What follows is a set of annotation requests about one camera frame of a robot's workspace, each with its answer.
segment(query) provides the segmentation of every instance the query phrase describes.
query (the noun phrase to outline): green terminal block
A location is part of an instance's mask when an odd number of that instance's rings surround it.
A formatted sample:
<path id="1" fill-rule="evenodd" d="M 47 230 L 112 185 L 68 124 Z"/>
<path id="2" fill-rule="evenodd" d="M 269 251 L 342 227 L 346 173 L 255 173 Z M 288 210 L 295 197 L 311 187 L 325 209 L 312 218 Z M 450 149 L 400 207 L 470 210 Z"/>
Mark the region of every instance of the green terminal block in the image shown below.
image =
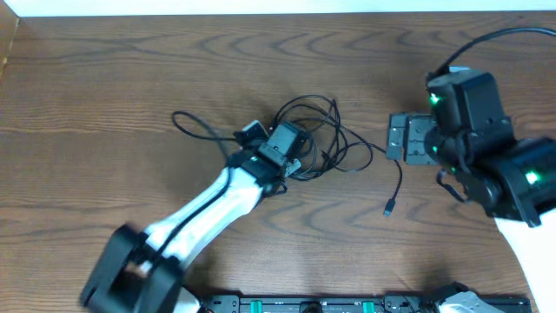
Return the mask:
<path id="1" fill-rule="evenodd" d="M 262 313 L 262 301 L 251 301 L 251 313 Z"/>
<path id="2" fill-rule="evenodd" d="M 364 302 L 363 303 L 363 313 L 374 313 L 374 302 Z"/>

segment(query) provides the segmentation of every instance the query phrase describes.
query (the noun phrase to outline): cable connector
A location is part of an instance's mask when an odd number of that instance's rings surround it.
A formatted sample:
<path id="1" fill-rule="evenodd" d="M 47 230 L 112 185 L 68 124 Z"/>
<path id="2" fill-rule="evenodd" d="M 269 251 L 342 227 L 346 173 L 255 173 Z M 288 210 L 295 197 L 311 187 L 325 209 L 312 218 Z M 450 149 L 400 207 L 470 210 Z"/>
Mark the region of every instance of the cable connector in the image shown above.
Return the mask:
<path id="1" fill-rule="evenodd" d="M 395 205 L 396 200 L 394 198 L 388 200 L 388 202 L 386 203 L 386 208 L 384 209 L 384 215 L 390 216 L 390 214 L 392 214 L 392 211 L 394 210 Z"/>

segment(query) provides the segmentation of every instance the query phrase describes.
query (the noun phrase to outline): white wall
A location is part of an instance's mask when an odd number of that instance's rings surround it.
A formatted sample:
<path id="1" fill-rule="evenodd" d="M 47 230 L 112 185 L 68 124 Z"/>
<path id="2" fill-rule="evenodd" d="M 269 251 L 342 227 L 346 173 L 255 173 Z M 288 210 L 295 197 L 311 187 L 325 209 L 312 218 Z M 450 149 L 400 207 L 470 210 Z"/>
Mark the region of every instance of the white wall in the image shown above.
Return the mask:
<path id="1" fill-rule="evenodd" d="M 556 10 L 556 0 L 5 0 L 20 17 Z"/>

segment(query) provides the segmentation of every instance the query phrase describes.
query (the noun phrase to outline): metal bracket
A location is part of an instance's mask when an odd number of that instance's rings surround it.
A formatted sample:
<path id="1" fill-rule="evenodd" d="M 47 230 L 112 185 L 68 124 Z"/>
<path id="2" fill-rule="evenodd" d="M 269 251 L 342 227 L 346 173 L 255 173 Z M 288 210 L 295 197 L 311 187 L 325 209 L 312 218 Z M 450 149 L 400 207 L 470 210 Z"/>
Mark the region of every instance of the metal bracket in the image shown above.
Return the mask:
<path id="1" fill-rule="evenodd" d="M 425 138 L 436 122 L 428 114 L 390 114 L 388 125 L 386 158 L 403 159 L 408 165 L 437 164 L 425 151 Z"/>

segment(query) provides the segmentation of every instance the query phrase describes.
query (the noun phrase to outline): wooden table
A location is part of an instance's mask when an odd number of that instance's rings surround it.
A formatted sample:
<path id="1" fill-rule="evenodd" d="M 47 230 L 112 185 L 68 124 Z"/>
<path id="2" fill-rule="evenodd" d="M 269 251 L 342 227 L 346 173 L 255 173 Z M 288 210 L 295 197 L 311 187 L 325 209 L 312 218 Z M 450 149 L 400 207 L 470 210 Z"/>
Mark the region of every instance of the wooden table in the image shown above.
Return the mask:
<path id="1" fill-rule="evenodd" d="M 212 183 L 220 153 L 175 130 L 172 111 L 229 135 L 320 93 L 383 146 L 389 113 L 427 110 L 428 70 L 472 37 L 522 25 L 554 28 L 556 15 L 25 18 L 0 82 L 0 311 L 80 311 L 115 228 L 144 227 Z M 518 137 L 555 137 L 555 48 L 515 35 L 458 64 L 492 71 Z M 397 172 L 381 154 L 360 173 L 290 182 L 219 235 L 186 283 L 198 293 L 370 295 L 458 280 L 530 296 L 481 207 L 458 205 L 434 182 L 436 167 L 403 170 L 391 217 L 382 211 Z"/>

